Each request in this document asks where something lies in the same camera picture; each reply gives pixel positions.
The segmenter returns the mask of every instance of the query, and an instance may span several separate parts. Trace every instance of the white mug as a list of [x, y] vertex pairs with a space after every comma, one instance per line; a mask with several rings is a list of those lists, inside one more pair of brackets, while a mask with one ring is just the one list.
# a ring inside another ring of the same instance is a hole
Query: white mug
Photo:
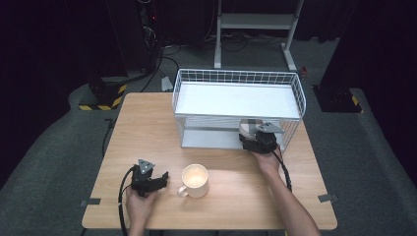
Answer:
[[187, 166], [182, 174], [184, 186], [178, 189], [178, 196], [200, 198], [209, 190], [209, 173], [200, 164]]

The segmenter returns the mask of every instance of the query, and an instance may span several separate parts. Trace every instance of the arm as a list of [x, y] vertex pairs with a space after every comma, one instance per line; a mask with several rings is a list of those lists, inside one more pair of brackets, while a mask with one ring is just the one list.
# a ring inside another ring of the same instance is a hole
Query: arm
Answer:
[[[282, 157], [279, 147], [275, 153]], [[262, 155], [252, 152], [257, 158], [261, 172], [268, 181], [273, 197], [278, 207], [278, 213], [290, 236], [321, 235], [312, 216], [298, 202], [295, 196], [287, 189], [279, 176], [279, 162], [272, 154]]]
[[148, 222], [156, 195], [157, 191], [150, 193], [147, 198], [142, 198], [130, 186], [126, 189], [126, 209], [131, 221], [129, 235], [144, 236], [145, 225]]

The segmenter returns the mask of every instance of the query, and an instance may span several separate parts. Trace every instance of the metal shelf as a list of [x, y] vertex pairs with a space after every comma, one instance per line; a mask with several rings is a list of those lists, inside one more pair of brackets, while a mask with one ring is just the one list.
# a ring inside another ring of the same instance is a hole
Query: metal shelf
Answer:
[[290, 30], [294, 15], [222, 14], [222, 29]]
[[181, 69], [172, 108], [183, 148], [241, 149], [242, 119], [281, 128], [276, 141], [285, 150], [306, 109], [296, 73]]
[[299, 0], [294, 14], [222, 14], [218, 0], [214, 68], [221, 68], [221, 29], [288, 30], [287, 40], [281, 43], [288, 70], [297, 71], [289, 47], [297, 27], [304, 0]]

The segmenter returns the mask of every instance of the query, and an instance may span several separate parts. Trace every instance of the metal stand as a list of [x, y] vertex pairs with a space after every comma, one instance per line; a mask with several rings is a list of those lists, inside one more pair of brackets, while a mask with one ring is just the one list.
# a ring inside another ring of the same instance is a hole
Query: metal stand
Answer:
[[294, 14], [222, 14], [218, 0], [217, 31], [214, 52], [214, 68], [221, 68], [221, 29], [289, 30], [287, 41], [281, 43], [289, 71], [296, 71], [289, 48], [300, 18], [304, 0], [299, 0]]

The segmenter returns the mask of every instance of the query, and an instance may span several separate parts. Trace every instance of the black tape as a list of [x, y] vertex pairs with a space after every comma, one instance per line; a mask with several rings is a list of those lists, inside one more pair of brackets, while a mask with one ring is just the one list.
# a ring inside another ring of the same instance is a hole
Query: black tape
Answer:
[[331, 203], [334, 203], [334, 202], [338, 201], [338, 196], [336, 194], [334, 194], [334, 195], [331, 195], [331, 194], [321, 195], [321, 196], [319, 196], [319, 200], [320, 200], [320, 203], [324, 203], [324, 202], [328, 202], [328, 201], [330, 201]]
[[80, 207], [86, 207], [87, 205], [100, 205], [101, 199], [89, 199], [88, 201], [82, 200]]

